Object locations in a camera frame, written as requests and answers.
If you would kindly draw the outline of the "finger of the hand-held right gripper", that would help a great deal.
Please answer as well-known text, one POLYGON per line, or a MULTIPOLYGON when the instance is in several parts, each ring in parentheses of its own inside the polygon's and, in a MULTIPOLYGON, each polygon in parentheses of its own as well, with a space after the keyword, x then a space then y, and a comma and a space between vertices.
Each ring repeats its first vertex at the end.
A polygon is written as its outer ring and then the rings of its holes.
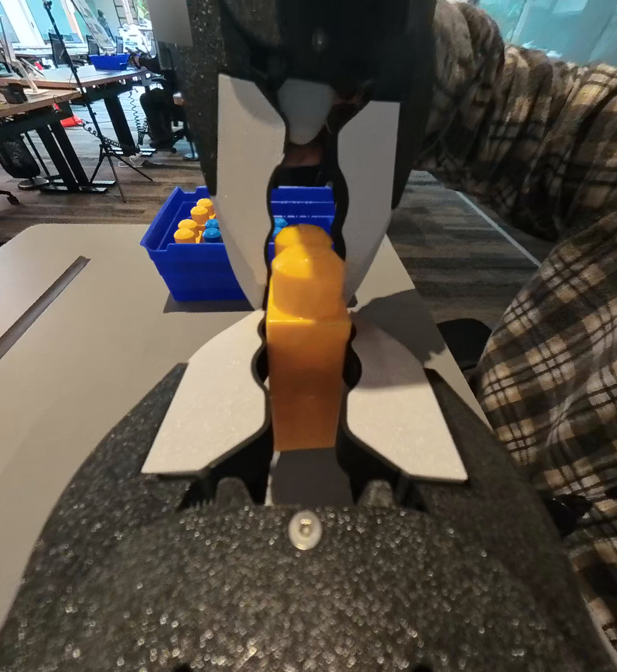
POLYGON ((218 80, 217 214, 236 280, 254 310, 268 285, 270 183, 284 158, 286 124, 251 81, 218 80))
POLYGON ((345 179, 346 215, 344 300, 362 284, 392 214, 399 103, 368 102, 339 130, 337 160, 345 179))

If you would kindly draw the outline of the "pile of assorted blocks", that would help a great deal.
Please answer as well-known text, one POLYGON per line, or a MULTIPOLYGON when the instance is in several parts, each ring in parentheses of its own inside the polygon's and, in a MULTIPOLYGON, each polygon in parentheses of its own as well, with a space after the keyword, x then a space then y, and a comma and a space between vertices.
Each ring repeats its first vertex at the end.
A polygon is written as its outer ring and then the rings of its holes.
POLYGON ((200 199, 172 226, 168 243, 182 246, 215 243, 263 245, 268 235, 274 240, 281 231, 289 229, 287 219, 281 223, 276 219, 264 193, 261 196, 215 196, 209 208, 200 199))

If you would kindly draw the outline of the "blue plastic bin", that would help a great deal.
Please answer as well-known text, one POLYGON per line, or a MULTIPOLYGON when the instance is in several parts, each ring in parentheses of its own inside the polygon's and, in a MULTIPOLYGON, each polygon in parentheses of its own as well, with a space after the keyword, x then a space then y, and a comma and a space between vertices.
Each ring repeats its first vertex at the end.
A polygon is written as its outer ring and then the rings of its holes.
MULTIPOLYGON (((200 199, 209 197, 205 186, 199 186, 194 191, 174 188, 140 241, 177 302, 245 299, 224 243, 175 242, 174 234, 179 223, 189 218, 200 199)), ((281 230, 280 219, 288 226, 312 224, 330 232, 335 215, 332 189, 328 186, 281 186, 272 189, 271 212, 276 227, 268 253, 273 259, 274 239, 281 230)))

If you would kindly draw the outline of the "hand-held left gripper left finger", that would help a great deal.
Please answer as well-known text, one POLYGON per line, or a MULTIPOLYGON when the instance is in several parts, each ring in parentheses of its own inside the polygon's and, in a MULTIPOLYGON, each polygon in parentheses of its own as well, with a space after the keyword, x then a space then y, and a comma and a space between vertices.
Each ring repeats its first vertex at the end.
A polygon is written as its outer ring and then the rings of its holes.
POLYGON ((254 310, 189 358, 142 474, 198 475, 270 427, 264 322, 254 310))

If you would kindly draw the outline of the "person's plaid-shirted torso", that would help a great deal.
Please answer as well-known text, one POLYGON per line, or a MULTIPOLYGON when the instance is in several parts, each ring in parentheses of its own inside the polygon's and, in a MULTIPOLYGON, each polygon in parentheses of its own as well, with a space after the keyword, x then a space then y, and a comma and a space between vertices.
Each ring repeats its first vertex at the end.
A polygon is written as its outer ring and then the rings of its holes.
POLYGON ((500 320, 478 399, 526 478, 589 509, 565 541, 617 651, 617 205, 559 243, 500 320))

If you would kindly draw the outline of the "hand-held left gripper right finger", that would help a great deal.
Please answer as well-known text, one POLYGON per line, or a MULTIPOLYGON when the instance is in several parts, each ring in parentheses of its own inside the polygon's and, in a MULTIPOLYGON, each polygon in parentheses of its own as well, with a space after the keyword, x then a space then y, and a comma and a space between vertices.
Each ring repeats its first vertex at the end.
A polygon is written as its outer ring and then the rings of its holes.
POLYGON ((346 432, 405 476, 466 483, 466 468, 422 363, 380 327, 358 313, 351 317, 360 376, 346 392, 346 432))

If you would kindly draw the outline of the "black tripod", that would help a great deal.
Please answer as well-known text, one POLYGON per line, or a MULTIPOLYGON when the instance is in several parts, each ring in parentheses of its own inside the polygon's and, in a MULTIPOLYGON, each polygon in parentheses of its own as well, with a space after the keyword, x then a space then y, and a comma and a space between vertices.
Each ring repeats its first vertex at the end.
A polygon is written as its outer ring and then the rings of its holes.
POLYGON ((89 96, 89 93, 88 93, 87 89, 82 84, 82 81, 81 81, 80 77, 78 76, 77 69, 76 69, 75 65, 73 64, 69 53, 67 52, 66 44, 65 44, 64 39, 63 39, 59 29, 58 29, 58 26, 56 24, 54 16, 52 14, 52 2, 51 1, 43 1, 42 4, 43 4, 45 12, 47 13, 47 15, 50 19, 50 22, 51 22, 52 28, 53 28, 53 32, 56 35, 56 39, 57 39, 58 43, 60 44, 60 46, 62 47, 64 59, 67 63, 67 66, 69 67, 69 70, 70 70, 70 73, 71 73, 71 79, 75 80, 76 90, 78 91, 78 93, 80 93, 81 97, 83 98, 83 100, 85 102, 85 106, 86 106, 86 108, 89 112, 89 115, 91 116, 91 122, 93 122, 94 130, 95 130, 95 136, 99 140, 100 151, 103 152, 102 156, 104 156, 105 159, 107 160, 107 162, 108 162, 108 164, 111 168, 111 172, 113 174, 114 180, 113 180, 112 185, 118 187, 119 195, 122 199, 122 202, 126 203, 127 201, 126 201, 125 193, 124 193, 124 190, 122 189, 122 185, 119 181, 118 173, 117 173, 117 170, 116 170, 116 167, 118 166, 119 163, 122 163, 126 167, 129 167, 131 170, 133 170, 137 174, 144 177, 145 180, 153 182, 153 179, 149 175, 147 175, 145 172, 143 172, 140 168, 131 164, 127 159, 124 158, 124 156, 119 155, 119 154, 113 154, 113 151, 111 149, 111 144, 108 142, 108 139, 103 135, 101 127, 100 127, 100 125, 97 121, 97 117, 96 117, 96 115, 94 113, 94 110, 92 108, 91 97, 89 96))

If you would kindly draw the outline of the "wooden desk with black legs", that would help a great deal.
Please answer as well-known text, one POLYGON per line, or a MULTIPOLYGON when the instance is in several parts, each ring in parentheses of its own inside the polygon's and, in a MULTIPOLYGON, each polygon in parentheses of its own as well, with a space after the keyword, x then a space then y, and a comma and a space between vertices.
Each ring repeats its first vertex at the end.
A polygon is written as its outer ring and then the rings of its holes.
POLYGON ((60 79, 32 80, 37 89, 48 91, 84 90, 89 102, 103 101, 110 117, 113 131, 123 154, 130 156, 138 153, 138 143, 134 140, 126 115, 122 109, 120 95, 131 91, 135 85, 149 86, 151 74, 146 69, 127 69, 124 71, 97 71, 86 75, 85 68, 78 69, 78 80, 74 74, 64 68, 50 72, 60 79))
POLYGON ((116 180, 89 177, 61 120, 72 115, 71 101, 81 98, 77 91, 43 91, 27 102, 6 104, 0 109, 0 144, 23 138, 35 131, 56 170, 46 168, 37 175, 24 178, 28 190, 67 192, 72 194, 104 194, 118 185, 116 180))

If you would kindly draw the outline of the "yellow two-stud mega block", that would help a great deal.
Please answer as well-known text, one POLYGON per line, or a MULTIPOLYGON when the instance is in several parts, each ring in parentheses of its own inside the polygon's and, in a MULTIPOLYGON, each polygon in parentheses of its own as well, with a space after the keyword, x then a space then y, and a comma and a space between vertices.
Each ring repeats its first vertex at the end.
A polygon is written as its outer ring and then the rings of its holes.
POLYGON ((324 229, 283 228, 265 312, 273 449, 335 445, 352 322, 344 299, 345 263, 324 229))

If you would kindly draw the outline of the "black mesh chair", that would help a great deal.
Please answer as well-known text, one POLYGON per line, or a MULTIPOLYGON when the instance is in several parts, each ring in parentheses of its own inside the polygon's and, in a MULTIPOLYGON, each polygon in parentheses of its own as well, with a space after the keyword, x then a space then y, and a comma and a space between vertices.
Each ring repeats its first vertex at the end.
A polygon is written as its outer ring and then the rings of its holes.
POLYGON ((0 165, 18 181, 18 189, 35 190, 48 184, 21 135, 0 142, 0 165))

